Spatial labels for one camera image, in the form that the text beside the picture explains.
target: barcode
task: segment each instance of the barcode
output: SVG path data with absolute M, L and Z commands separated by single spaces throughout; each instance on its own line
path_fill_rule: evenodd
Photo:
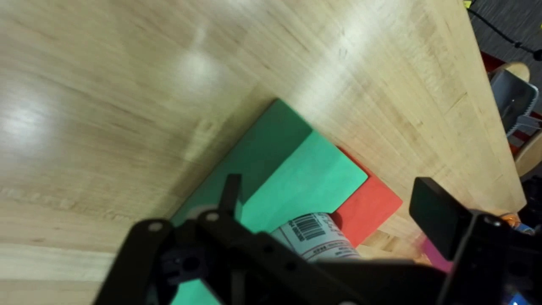
M 325 233 L 315 215 L 298 216 L 292 220 L 290 225 L 300 240 L 310 240 Z

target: barcode label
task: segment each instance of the barcode label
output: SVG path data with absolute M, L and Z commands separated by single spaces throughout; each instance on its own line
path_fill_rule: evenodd
M 325 233 L 315 215 L 298 216 L 292 220 L 290 225 L 300 240 L 310 240 Z

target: wooden table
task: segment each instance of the wooden table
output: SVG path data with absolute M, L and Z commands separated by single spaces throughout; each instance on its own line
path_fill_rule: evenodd
M 405 201 L 525 201 L 461 0 L 2 1 L 0 32 L 0 303 L 88 303 L 275 96 Z M 368 247 L 419 235 L 403 208 Z

